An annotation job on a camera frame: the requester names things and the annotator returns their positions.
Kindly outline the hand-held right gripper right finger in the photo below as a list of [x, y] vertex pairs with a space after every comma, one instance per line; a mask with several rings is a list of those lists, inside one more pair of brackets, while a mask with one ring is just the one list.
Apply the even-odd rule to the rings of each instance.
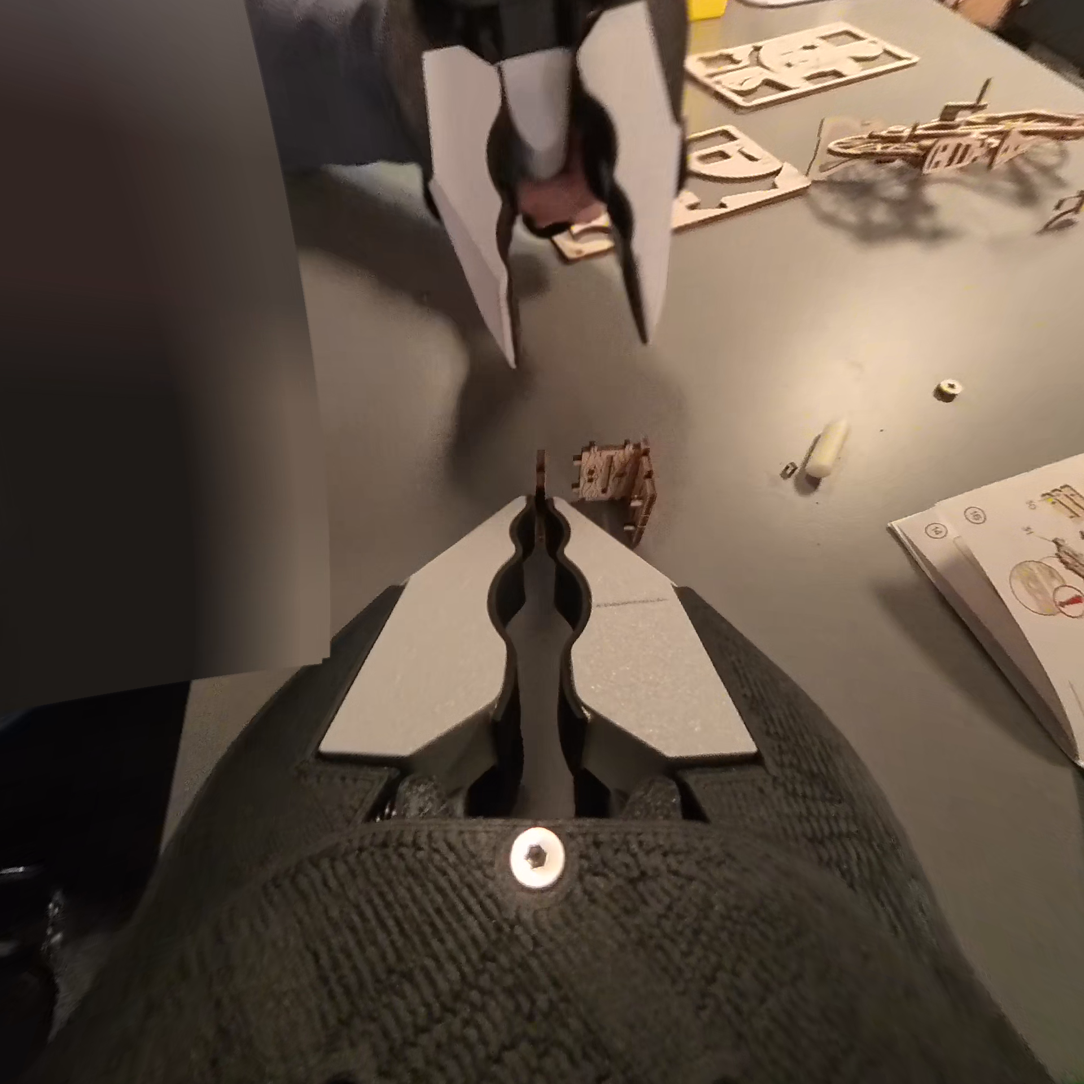
[[647, 780], [756, 763], [758, 746], [681, 591], [560, 496], [544, 500], [562, 647], [558, 731], [579, 818]]

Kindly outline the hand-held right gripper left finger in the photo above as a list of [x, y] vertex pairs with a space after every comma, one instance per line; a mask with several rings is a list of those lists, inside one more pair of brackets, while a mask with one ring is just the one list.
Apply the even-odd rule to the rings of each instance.
[[433, 777], [468, 814], [508, 814], [522, 782], [508, 627], [534, 549], [535, 500], [517, 496], [410, 576], [318, 752]]

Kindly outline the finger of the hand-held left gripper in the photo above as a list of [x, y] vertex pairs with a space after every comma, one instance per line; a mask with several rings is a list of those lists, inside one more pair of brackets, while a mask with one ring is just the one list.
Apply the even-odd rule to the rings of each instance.
[[431, 172], [428, 192], [475, 304], [509, 367], [517, 333], [509, 302], [508, 203], [490, 170], [502, 109], [496, 68], [463, 46], [423, 54]]
[[589, 188], [601, 202], [642, 343], [666, 298], [671, 216], [684, 169], [681, 76], [686, 24], [667, 50], [650, 2], [598, 7], [575, 51], [575, 118]]

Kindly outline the small wooden model subassembly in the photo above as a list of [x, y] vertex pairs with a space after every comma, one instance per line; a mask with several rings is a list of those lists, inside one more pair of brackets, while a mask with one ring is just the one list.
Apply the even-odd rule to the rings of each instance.
[[591, 441], [575, 455], [572, 465], [576, 499], [620, 512], [620, 535], [628, 549], [638, 549], [657, 502], [648, 439], [604, 444]]

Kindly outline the partly built wooden model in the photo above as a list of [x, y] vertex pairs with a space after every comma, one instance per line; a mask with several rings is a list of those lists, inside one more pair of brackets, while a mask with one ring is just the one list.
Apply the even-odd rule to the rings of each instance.
[[983, 165], [989, 171], [1035, 150], [1083, 139], [1081, 112], [991, 112], [985, 81], [970, 101], [945, 103], [932, 120], [888, 125], [879, 118], [826, 117], [806, 176], [824, 182], [859, 164], [904, 165], [925, 177]]

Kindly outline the person's left hand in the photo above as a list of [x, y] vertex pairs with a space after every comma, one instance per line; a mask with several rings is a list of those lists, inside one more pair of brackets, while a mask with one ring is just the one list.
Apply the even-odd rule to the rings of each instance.
[[522, 179], [516, 188], [522, 223], [537, 234], [583, 224], [604, 212], [604, 206], [589, 188], [579, 156], [570, 154], [562, 172], [545, 180]]

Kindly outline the wooden sheet with semicircle cutout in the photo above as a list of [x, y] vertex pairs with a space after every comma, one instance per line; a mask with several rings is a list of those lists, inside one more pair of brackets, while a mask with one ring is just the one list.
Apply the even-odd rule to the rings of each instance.
[[679, 233], [805, 194], [811, 181], [732, 125], [687, 134], [671, 216]]

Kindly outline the rectangular wooden part sheet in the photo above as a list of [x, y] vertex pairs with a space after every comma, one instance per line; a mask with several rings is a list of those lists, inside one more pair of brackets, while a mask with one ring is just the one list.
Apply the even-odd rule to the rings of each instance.
[[764, 109], [820, 92], [907, 70], [919, 56], [835, 21], [800, 33], [691, 54], [693, 83], [739, 112]]

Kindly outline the white wax stick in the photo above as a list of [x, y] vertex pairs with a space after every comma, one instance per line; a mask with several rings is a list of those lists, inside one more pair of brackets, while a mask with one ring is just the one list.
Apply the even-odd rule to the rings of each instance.
[[833, 469], [838, 465], [843, 450], [846, 450], [847, 437], [850, 433], [850, 423], [846, 418], [838, 418], [827, 424], [820, 433], [808, 450], [803, 474], [811, 483], [821, 481], [833, 475]]

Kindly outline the open instruction booklet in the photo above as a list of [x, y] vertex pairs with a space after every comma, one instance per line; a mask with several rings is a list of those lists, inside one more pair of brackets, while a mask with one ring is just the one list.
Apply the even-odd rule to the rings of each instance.
[[888, 529], [1051, 740], [1083, 766], [1083, 455]]

